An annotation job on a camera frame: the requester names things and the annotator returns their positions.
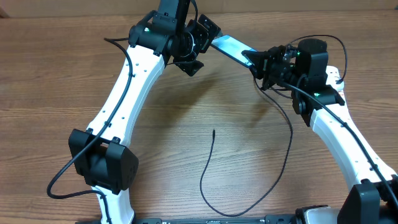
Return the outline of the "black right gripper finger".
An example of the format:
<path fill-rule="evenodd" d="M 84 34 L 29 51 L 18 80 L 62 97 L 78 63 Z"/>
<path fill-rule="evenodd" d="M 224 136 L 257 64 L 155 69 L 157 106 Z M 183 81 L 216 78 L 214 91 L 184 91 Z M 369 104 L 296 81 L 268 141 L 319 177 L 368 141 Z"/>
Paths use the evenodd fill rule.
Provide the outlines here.
<path fill-rule="evenodd" d="M 253 62 L 250 66 L 250 71 L 254 78 L 262 80 L 266 72 L 267 59 L 260 59 L 257 62 Z"/>
<path fill-rule="evenodd" d="M 254 67 L 263 67 L 265 64 L 265 60 L 268 59 L 267 51 L 255 52 L 252 50 L 243 50 L 241 53 L 251 62 L 252 66 Z"/>

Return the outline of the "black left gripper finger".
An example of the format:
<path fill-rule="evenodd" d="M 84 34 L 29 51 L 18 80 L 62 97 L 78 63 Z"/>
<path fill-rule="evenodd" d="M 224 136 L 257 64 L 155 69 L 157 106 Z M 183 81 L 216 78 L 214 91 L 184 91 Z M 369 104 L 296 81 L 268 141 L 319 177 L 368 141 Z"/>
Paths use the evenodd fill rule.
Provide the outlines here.
<path fill-rule="evenodd" d="M 202 67 L 204 67 L 204 64 L 197 60 L 192 62 L 174 62 L 174 65 L 190 77 L 194 76 Z"/>
<path fill-rule="evenodd" d="M 216 25 L 211 19 L 209 19 L 206 15 L 201 14 L 198 19 L 198 22 L 207 30 L 208 39 L 210 42 L 222 36 L 221 28 L 218 25 Z"/>

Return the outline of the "smartphone with light blue screen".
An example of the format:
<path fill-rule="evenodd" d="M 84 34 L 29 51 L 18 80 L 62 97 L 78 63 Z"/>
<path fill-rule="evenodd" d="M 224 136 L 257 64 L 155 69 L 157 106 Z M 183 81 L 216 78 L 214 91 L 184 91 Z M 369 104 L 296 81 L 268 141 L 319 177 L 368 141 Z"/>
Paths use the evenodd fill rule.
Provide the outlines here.
<path fill-rule="evenodd" d="M 230 35 L 223 35 L 217 39 L 214 39 L 211 43 L 211 46 L 246 68 L 249 68 L 252 63 L 242 54 L 242 52 L 245 50 L 253 52 L 256 51 L 255 49 L 240 42 L 234 37 L 231 37 Z"/>

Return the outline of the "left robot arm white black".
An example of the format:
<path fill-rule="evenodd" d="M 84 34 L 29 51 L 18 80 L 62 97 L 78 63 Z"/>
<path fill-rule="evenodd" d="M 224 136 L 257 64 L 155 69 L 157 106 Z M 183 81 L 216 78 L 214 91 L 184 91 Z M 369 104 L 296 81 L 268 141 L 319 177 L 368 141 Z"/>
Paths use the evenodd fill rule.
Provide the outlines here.
<path fill-rule="evenodd" d="M 131 135 L 147 95 L 167 65 L 193 76 L 221 29 L 205 15 L 187 19 L 191 1 L 161 1 L 132 26 L 123 48 L 125 62 L 101 111 L 84 131 L 73 130 L 68 145 L 76 172 L 97 195 L 101 223 L 132 223 L 129 188 L 138 158 Z"/>

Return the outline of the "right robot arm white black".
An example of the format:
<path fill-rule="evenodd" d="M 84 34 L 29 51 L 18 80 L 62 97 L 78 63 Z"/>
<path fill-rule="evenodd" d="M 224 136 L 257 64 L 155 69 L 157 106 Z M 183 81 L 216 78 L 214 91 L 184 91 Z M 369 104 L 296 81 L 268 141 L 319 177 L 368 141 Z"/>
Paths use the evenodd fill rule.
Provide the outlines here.
<path fill-rule="evenodd" d="M 349 195 L 336 223 L 397 223 L 397 172 L 373 151 L 354 124 L 343 78 L 328 65 L 327 43 L 314 37 L 267 51 L 244 50 L 262 90 L 291 92 L 294 111 L 325 143 L 339 165 Z"/>

